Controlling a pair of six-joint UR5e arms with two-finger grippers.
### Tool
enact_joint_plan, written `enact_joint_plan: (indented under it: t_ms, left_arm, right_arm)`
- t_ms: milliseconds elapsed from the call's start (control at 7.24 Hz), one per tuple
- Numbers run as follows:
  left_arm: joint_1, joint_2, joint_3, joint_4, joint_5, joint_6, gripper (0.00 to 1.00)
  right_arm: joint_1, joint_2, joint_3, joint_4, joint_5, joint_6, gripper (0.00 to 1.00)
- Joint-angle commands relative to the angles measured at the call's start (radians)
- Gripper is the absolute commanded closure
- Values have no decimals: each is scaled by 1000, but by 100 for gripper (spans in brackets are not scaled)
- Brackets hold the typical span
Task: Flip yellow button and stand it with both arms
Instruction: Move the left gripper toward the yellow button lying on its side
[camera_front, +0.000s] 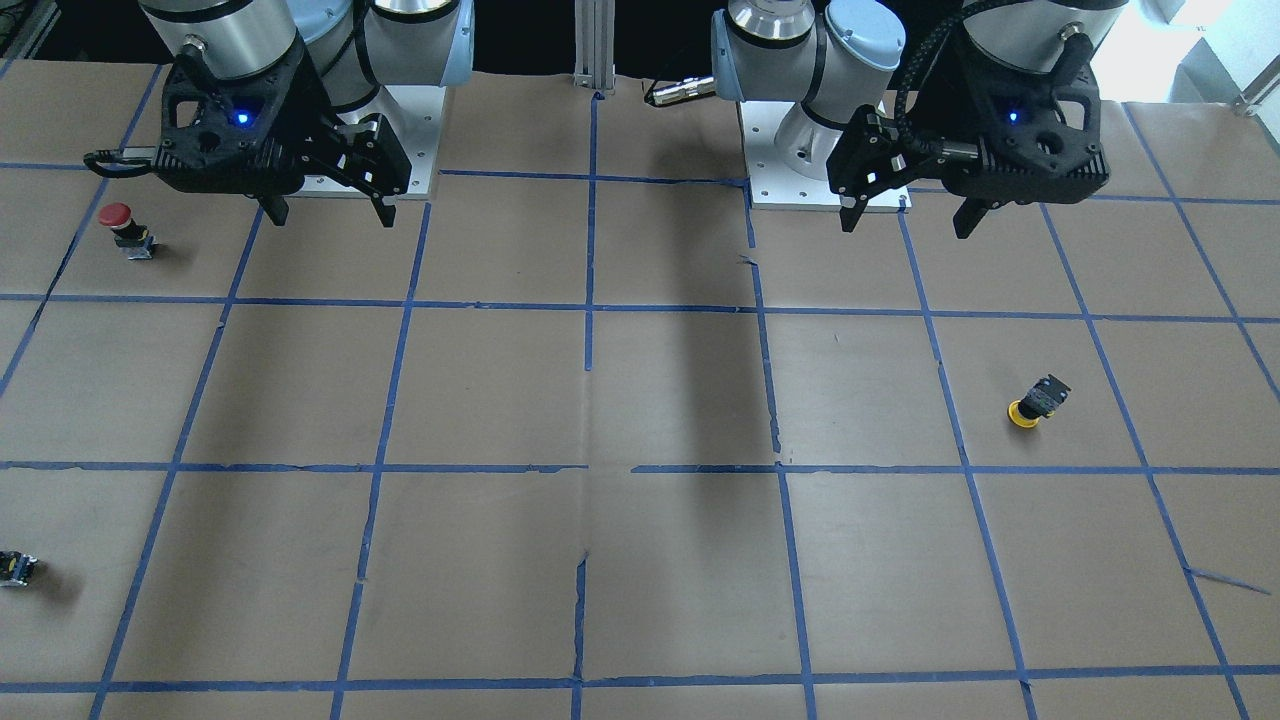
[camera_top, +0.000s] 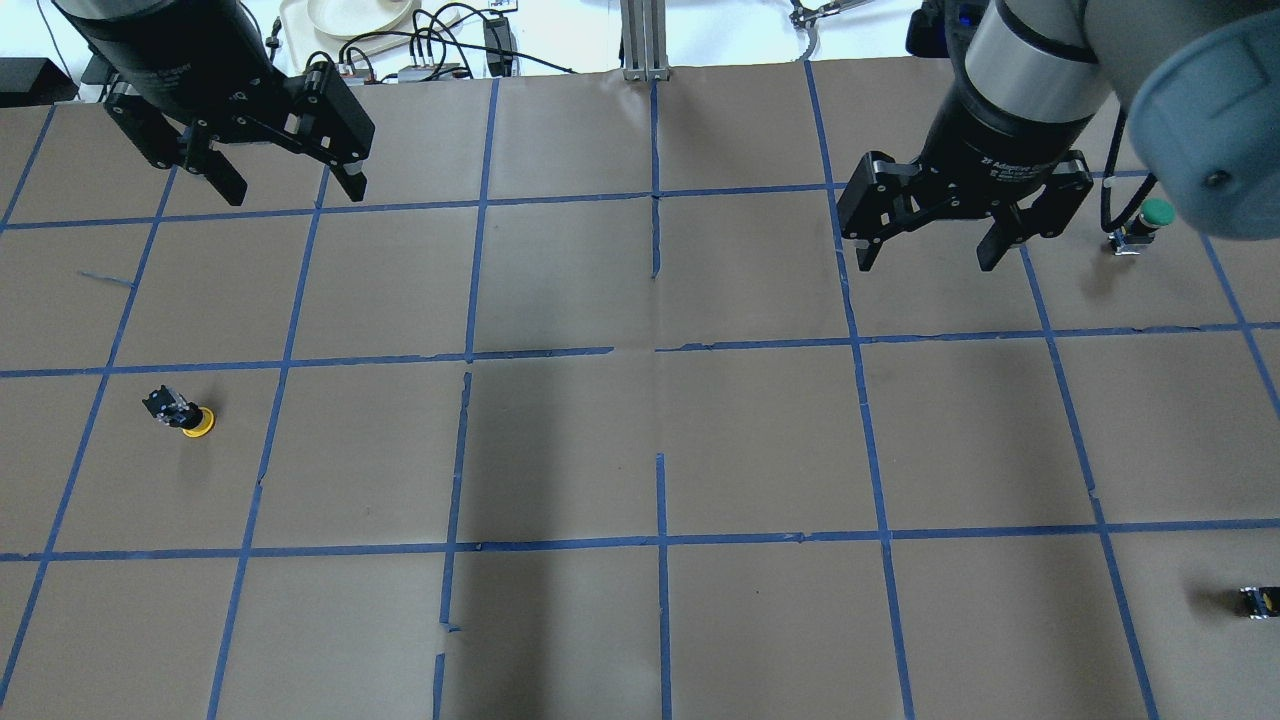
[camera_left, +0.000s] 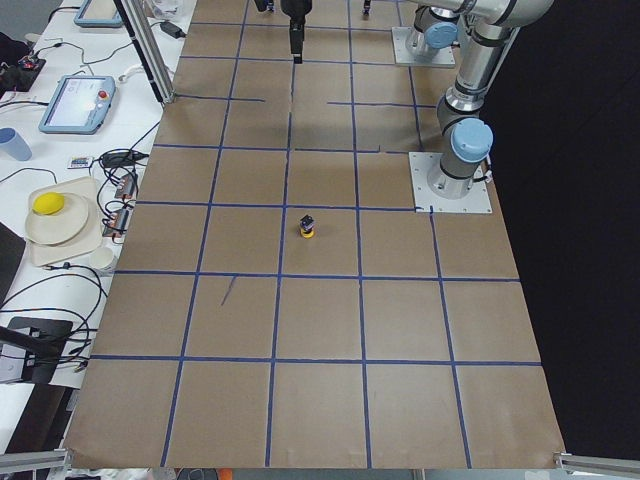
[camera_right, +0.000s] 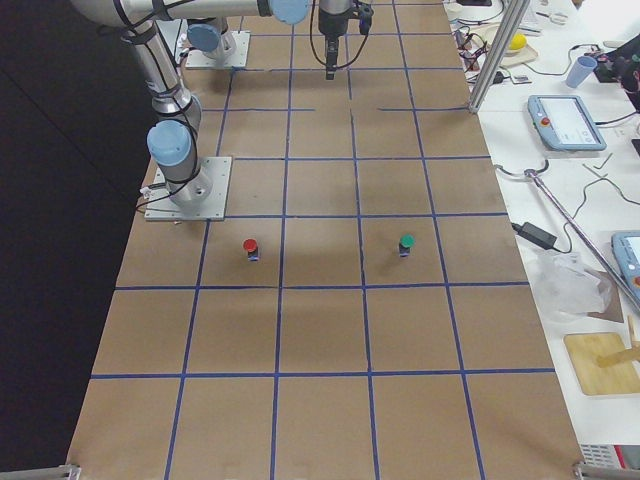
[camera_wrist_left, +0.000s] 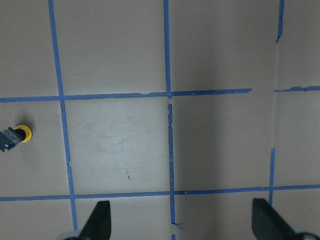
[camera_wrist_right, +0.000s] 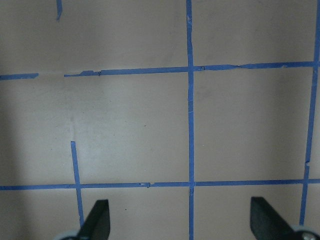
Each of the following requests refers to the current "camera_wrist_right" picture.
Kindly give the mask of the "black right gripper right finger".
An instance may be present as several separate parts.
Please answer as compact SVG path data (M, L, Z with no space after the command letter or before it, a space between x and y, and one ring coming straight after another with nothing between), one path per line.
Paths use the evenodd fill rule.
M250 230L256 240L300 239L300 234L263 197L251 197Z

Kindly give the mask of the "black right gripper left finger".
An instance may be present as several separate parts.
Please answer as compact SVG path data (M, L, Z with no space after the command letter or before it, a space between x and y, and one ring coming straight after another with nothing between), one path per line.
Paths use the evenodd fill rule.
M107 199L97 200L77 233L76 240L107 240L111 232L110 208Z

